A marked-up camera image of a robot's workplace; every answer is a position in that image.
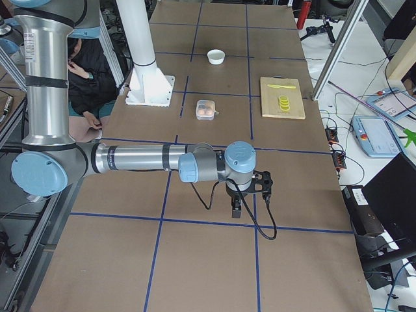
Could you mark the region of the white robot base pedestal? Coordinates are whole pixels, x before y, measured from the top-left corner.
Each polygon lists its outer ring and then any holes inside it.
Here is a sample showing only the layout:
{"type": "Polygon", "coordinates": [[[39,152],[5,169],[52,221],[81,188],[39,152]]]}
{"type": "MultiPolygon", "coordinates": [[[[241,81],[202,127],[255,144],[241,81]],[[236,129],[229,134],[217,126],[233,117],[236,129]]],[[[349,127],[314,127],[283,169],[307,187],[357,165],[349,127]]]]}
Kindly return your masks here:
{"type": "Polygon", "coordinates": [[[133,62],[126,103],[168,107],[175,77],[165,75],[157,65],[145,2],[120,0],[116,4],[133,62]]]}

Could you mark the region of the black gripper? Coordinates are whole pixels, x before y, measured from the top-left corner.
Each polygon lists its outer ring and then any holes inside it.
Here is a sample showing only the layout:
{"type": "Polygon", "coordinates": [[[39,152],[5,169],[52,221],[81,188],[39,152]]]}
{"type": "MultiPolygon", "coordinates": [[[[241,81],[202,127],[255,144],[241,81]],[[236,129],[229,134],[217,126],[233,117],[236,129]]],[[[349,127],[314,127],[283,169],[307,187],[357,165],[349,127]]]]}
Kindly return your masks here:
{"type": "Polygon", "coordinates": [[[226,192],[231,197],[231,217],[232,218],[241,218],[242,213],[242,199],[247,194],[252,194],[254,192],[254,186],[250,185],[247,189],[242,190],[238,188],[230,181],[226,182],[226,192]]]}

